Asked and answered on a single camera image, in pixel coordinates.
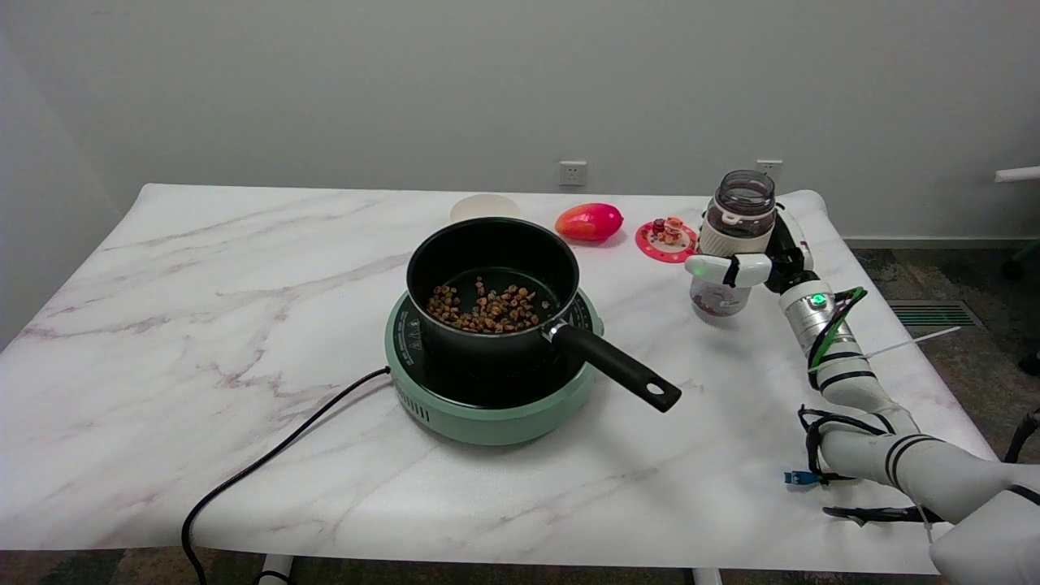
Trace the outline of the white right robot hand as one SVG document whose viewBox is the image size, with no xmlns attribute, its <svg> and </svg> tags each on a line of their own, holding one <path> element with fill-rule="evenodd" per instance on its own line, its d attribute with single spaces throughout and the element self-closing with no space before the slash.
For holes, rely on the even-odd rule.
<svg viewBox="0 0 1040 585">
<path fill-rule="evenodd" d="M 817 280 L 813 256 L 801 226 L 783 204 L 776 209 L 775 225 L 764 252 L 713 256 L 695 253 L 684 269 L 691 276 L 724 288 L 754 288 L 784 295 L 802 283 Z"/>
</svg>

